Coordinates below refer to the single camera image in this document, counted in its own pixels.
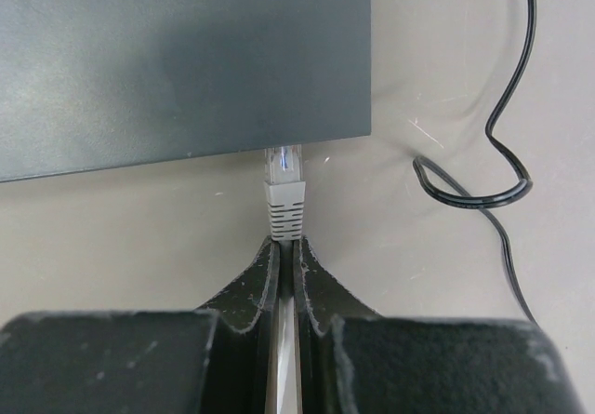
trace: black cable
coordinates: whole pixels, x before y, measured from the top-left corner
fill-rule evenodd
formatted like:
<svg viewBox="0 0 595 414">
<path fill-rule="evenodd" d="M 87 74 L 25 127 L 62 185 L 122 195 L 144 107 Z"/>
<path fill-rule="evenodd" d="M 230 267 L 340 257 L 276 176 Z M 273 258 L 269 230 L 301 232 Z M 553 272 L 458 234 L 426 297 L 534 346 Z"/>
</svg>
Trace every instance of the black cable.
<svg viewBox="0 0 595 414">
<path fill-rule="evenodd" d="M 492 145 L 507 159 L 509 164 L 514 169 L 519 182 L 516 184 L 516 186 L 508 189 L 507 191 L 494 195 L 471 196 L 450 194 L 434 186 L 428 179 L 428 175 L 426 174 L 424 167 L 431 170 L 429 165 L 433 163 L 425 156 L 416 157 L 413 160 L 413 168 L 424 191 L 426 191 L 430 197 L 450 207 L 462 207 L 465 209 L 489 209 L 494 207 L 503 207 L 525 197 L 533 187 L 531 176 L 529 175 L 529 172 L 525 166 L 521 163 L 521 160 L 519 160 L 519 158 L 517 158 L 517 156 L 508 147 L 502 144 L 493 135 L 494 127 L 496 126 L 500 115 L 504 112 L 504 109 L 514 94 L 517 85 L 519 85 L 519 82 L 521 81 L 522 74 L 524 73 L 529 58 L 531 57 L 533 43 L 536 38 L 535 26 L 537 0 L 527 0 L 527 3 L 527 33 L 524 40 L 524 47 L 522 48 L 521 59 L 519 60 L 519 64 L 517 65 L 517 68 L 514 71 L 514 74 L 512 75 L 512 78 L 510 79 L 510 82 L 507 85 L 502 98 L 500 98 L 498 101 L 485 125 L 485 136 L 492 143 Z"/>
<path fill-rule="evenodd" d="M 467 192 L 463 186 L 461 186 L 453 177 L 451 177 L 429 158 L 425 156 L 416 157 L 413 161 L 413 167 L 417 174 L 417 178 L 419 179 L 419 183 L 429 196 L 451 207 L 478 209 L 492 223 L 492 225 L 494 225 L 498 234 L 500 235 L 500 241 L 502 243 L 502 257 L 512 292 L 514 293 L 517 302 L 521 306 L 527 318 L 537 325 L 536 319 L 531 313 L 529 305 L 522 295 L 521 286 L 519 285 L 519 280 L 514 270 L 514 261 L 512 260 L 512 249 L 510 246 L 509 236 L 504 229 L 504 226 L 502 226 L 502 223 L 500 223 L 496 216 L 488 210 L 489 208 L 503 207 L 516 202 L 517 200 L 525 197 L 533 187 L 531 176 L 529 175 L 529 172 L 525 166 L 521 163 L 521 160 L 519 160 L 519 158 L 517 158 L 517 156 L 511 150 L 498 141 L 493 135 L 494 127 L 498 121 L 498 118 L 504 112 L 504 109 L 514 94 L 517 85 L 519 85 L 522 74 L 524 73 L 529 58 L 531 57 L 531 51 L 533 49 L 533 43 L 536 36 L 535 26 L 537 0 L 527 0 L 527 3 L 527 33 L 525 36 L 521 59 L 519 60 L 517 68 L 514 71 L 514 74 L 512 75 L 512 78 L 510 79 L 510 82 L 506 87 L 502 98 L 500 98 L 498 101 L 495 109 L 490 114 L 490 117 L 488 118 L 485 125 L 485 136 L 492 143 L 492 145 L 508 160 L 509 164 L 514 169 L 515 173 L 517 174 L 517 178 L 519 179 L 517 185 L 499 194 L 479 197 L 471 196 L 471 194 Z M 428 179 L 428 175 L 426 174 L 424 167 L 434 172 L 439 178 L 444 180 L 460 195 L 447 193 L 434 186 Z"/>
<path fill-rule="evenodd" d="M 424 159 L 425 166 L 431 170 L 434 174 L 436 174 L 440 179 L 444 180 L 446 184 L 448 184 L 451 188 L 457 191 L 462 196 L 468 197 L 470 196 L 469 192 L 461 186 L 455 179 L 453 179 L 444 169 L 438 166 L 433 161 L 429 160 L 428 158 Z M 525 300 L 524 296 L 522 295 L 521 286 L 519 285 L 519 279 L 517 278 L 517 274 L 514 270 L 514 261 L 512 260 L 512 247 L 510 246 L 510 239 L 509 235 L 506 232 L 500 220 L 492 214 L 492 212 L 488 211 L 487 209 L 478 209 L 496 228 L 496 231 L 500 235 L 500 241 L 502 244 L 502 260 L 504 261 L 504 268 L 506 269 L 507 276 L 509 278 L 510 286 L 512 288 L 512 292 L 522 308 L 524 314 L 529 318 L 529 320 L 537 325 L 537 321 L 533 314 L 531 313 L 531 309 L 529 309 L 529 305 Z"/>
</svg>

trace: metal plate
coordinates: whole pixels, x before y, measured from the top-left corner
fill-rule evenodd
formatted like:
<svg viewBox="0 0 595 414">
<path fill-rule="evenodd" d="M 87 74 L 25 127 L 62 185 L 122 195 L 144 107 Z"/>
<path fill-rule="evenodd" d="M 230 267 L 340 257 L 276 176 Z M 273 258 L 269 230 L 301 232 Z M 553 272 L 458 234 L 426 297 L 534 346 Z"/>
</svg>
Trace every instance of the metal plate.
<svg viewBox="0 0 595 414">
<path fill-rule="evenodd" d="M 0 0 L 0 180 L 370 133 L 370 0 Z"/>
</svg>

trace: gray surface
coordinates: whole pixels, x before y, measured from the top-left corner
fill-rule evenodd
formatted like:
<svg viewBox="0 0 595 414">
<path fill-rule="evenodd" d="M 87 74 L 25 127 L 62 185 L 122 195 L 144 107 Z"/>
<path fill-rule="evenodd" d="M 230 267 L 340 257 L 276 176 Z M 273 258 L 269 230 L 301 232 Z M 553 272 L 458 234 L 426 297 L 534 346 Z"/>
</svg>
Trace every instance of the gray surface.
<svg viewBox="0 0 595 414">
<path fill-rule="evenodd" d="M 373 0 L 373 135 L 305 149 L 306 233 L 321 262 L 383 314 L 522 318 L 493 228 L 431 201 L 411 159 L 427 154 L 475 193 L 513 183 L 483 123 L 520 52 L 523 1 Z M 525 200 L 497 214 L 587 412 L 593 9 L 595 0 L 540 0 L 535 55 L 496 129 L 535 179 Z M 0 186 L 0 318 L 195 307 L 251 262 L 267 233 L 262 178 L 262 153 L 248 153 Z"/>
<path fill-rule="evenodd" d="M 0 180 L 370 133 L 370 0 L 0 0 Z"/>
</svg>

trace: ethernet cable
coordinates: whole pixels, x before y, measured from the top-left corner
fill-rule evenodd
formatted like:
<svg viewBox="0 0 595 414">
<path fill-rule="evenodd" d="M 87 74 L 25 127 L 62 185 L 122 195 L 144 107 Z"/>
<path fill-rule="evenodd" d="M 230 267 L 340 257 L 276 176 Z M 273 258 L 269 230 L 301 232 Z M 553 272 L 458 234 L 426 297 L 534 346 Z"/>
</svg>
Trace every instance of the ethernet cable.
<svg viewBox="0 0 595 414">
<path fill-rule="evenodd" d="M 265 191 L 272 240 L 299 240 L 302 236 L 306 194 L 301 146 L 267 149 L 266 158 Z"/>
</svg>

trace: table surface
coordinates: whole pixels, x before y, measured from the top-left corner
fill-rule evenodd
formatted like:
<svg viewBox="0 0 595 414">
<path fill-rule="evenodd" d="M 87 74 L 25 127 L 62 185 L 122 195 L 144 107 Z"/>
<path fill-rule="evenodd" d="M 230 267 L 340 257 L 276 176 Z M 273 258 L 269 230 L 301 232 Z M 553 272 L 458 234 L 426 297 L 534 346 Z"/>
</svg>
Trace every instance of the table surface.
<svg viewBox="0 0 595 414">
<path fill-rule="evenodd" d="M 518 60 L 524 3 L 373 0 L 373 136 L 305 147 L 306 234 L 383 314 L 522 318 L 493 227 L 428 198 L 411 160 L 429 156 L 475 194 L 514 182 L 483 124 Z M 595 411 L 595 20 L 585 9 L 595 0 L 539 0 L 535 54 L 496 130 L 535 188 L 497 215 L 526 299 Z M 256 152 L 3 184 L 0 321 L 204 302 L 268 233 L 263 162 Z"/>
</svg>

